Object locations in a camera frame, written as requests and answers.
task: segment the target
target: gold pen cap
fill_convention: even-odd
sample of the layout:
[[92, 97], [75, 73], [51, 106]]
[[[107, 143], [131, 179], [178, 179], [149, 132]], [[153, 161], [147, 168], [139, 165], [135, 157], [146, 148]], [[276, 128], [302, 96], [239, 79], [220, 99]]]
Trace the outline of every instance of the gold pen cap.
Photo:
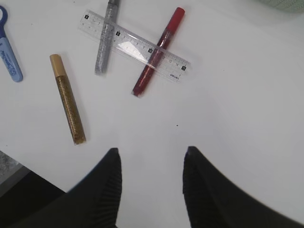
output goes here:
[[51, 55], [49, 58], [51, 59], [55, 77], [67, 75], [60, 55], [54, 54], [54, 55]]

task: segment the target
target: glitter glue pen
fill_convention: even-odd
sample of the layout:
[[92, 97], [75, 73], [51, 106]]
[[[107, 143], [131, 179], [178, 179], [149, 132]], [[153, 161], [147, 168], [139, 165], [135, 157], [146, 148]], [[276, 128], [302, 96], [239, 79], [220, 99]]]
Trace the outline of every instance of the glitter glue pen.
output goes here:
[[[164, 30], [161, 39], [158, 41], [157, 45], [160, 46], [163, 49], [167, 49], [168, 45], [170, 44], [170, 41], [172, 37], [174, 36], [178, 26], [180, 25], [180, 22], [182, 18], [185, 15], [185, 10], [182, 8], [177, 8], [167, 25], [166, 29]], [[154, 50], [150, 59], [149, 59], [149, 65], [153, 67], [157, 67], [159, 62], [162, 59], [163, 52], [159, 50]], [[144, 70], [142, 71], [141, 76], [139, 77], [132, 94], [134, 96], [140, 96], [145, 91], [149, 81], [151, 80], [154, 69], [150, 67], [149, 65], [146, 65]]]
[[62, 59], [59, 55], [51, 55], [50, 59], [74, 144], [82, 144], [86, 137]]
[[[120, 0], [109, 0], [106, 8], [105, 19], [116, 22]], [[108, 60], [111, 52], [114, 28], [112, 25], [104, 23], [100, 37], [100, 43], [95, 64], [95, 74], [101, 75], [106, 72]]]

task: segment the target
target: scissors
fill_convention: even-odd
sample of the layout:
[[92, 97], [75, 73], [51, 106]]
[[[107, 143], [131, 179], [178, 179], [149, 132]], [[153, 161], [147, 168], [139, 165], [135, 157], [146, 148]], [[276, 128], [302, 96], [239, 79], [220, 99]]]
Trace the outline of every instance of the scissors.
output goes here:
[[0, 20], [0, 56], [13, 81], [21, 82], [23, 75], [4, 31], [4, 25], [8, 19], [8, 12], [3, 6], [0, 6], [0, 10], [2, 11], [2, 18]]

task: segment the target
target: ruler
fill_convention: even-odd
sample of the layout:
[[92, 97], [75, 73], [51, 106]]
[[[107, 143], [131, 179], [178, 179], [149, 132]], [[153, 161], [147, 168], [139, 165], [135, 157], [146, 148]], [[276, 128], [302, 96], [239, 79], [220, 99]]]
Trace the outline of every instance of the ruler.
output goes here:
[[[181, 82], [188, 74], [190, 64], [188, 61], [111, 21], [105, 20], [102, 16], [90, 10], [87, 10], [83, 15], [78, 28], [92, 37], [96, 42], [99, 42], [103, 26], [111, 26], [114, 30], [114, 36], [112, 38], [113, 51], [118, 51], [118, 53], [124, 56], [131, 57], [145, 65], [149, 65], [154, 68], [159, 75], [173, 82]], [[149, 59], [155, 49], [163, 52], [162, 60], [158, 66], [149, 64]]]

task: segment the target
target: red pen cap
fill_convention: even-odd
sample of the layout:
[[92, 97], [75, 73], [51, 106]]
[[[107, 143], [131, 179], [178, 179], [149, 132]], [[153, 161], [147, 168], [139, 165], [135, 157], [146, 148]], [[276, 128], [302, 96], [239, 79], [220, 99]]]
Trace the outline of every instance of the red pen cap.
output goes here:
[[176, 8], [169, 24], [167, 25], [167, 30], [169, 30], [172, 34], [175, 34], [184, 15], [185, 15], [184, 9], [180, 7]]

